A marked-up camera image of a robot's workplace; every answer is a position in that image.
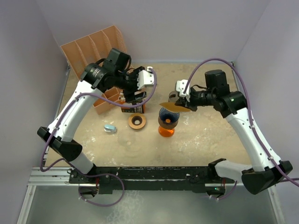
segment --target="white wall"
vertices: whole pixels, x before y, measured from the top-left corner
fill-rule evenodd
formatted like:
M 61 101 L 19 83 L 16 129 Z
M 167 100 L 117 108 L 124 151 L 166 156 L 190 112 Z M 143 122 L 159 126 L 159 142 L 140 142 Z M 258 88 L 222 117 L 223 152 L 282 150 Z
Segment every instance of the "white wall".
M 63 90 L 66 60 L 34 0 L 0 1 L 0 222 L 17 222 Z
M 270 0 L 36 0 L 59 45 L 111 25 L 135 61 L 235 60 Z
M 236 66 L 249 90 L 253 114 L 273 149 L 299 177 L 299 1 L 272 0 Z M 277 186 L 288 224 L 299 220 L 299 188 Z

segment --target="orange flat object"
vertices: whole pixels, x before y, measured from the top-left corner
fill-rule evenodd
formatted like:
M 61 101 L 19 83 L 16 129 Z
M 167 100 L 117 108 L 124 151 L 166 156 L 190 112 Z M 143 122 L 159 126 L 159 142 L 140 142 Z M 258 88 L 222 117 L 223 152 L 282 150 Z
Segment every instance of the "orange flat object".
M 162 107 L 164 107 L 166 110 L 174 113 L 179 113 L 179 112 L 189 112 L 191 111 L 188 108 L 182 107 L 182 106 L 176 106 L 175 102 L 164 102 L 160 103 Z

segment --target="gray floor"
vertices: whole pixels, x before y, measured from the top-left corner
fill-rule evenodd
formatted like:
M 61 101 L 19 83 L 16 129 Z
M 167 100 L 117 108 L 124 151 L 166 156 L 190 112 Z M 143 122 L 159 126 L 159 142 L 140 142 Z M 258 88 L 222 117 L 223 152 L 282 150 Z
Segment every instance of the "gray floor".
M 113 195 L 93 201 L 111 203 Z M 78 199 L 73 186 L 38 186 L 27 224 L 276 224 L 268 191 L 251 195 L 238 186 L 227 199 L 182 191 L 126 191 L 113 207 L 97 207 Z

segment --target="beige tabletop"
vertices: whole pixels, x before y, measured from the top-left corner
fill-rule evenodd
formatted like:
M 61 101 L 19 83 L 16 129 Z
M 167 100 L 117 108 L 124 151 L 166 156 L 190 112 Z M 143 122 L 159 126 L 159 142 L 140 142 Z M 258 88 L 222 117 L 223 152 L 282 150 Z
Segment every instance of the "beige tabletop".
M 159 105 L 167 102 L 177 80 L 188 79 L 196 64 L 142 64 L 152 66 L 157 73 L 157 88 L 146 104 L 146 126 L 133 130 L 128 125 L 130 113 L 114 107 L 101 115 L 91 108 L 79 125 L 74 140 L 83 146 L 85 155 L 97 166 L 206 166 L 226 158 L 232 162 L 250 164 L 249 157 L 233 128 L 212 107 L 199 107 L 196 112 L 182 112 L 172 137 L 158 133 Z M 236 91 L 231 69 L 224 64 L 205 64 L 194 75 L 191 84 L 205 86 L 204 73 L 221 69 L 227 75 L 231 91 Z M 61 104 L 62 109 L 73 94 L 78 78 L 71 71 Z M 117 127 L 116 134 L 107 134 L 105 124 Z M 50 165 L 60 156 L 52 149 L 46 161 Z M 56 166 L 67 166 L 59 162 Z

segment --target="white bracket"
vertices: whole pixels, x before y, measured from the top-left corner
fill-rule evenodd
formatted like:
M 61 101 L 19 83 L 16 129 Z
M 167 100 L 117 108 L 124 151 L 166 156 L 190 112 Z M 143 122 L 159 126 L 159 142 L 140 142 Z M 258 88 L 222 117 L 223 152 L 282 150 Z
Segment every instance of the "white bracket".
M 30 207 L 33 201 L 34 193 L 36 191 L 36 186 L 28 186 L 25 194 L 25 198 L 23 201 L 23 205 L 19 214 L 17 224 L 25 224 L 27 223 L 27 218 L 30 212 Z
M 180 97 L 186 98 L 188 102 L 190 102 L 190 87 L 187 87 L 188 80 L 183 79 L 181 81 L 177 81 L 176 83 L 176 91 L 179 93 Z
M 242 183 L 242 171 L 250 168 L 252 168 L 251 165 L 234 163 L 228 160 L 221 161 L 215 166 L 216 173 L 219 177 L 227 177 L 239 183 Z
M 150 72 L 150 68 L 147 67 L 147 70 L 142 70 L 138 73 L 137 86 L 138 90 L 141 90 L 144 87 L 154 85 L 154 75 Z

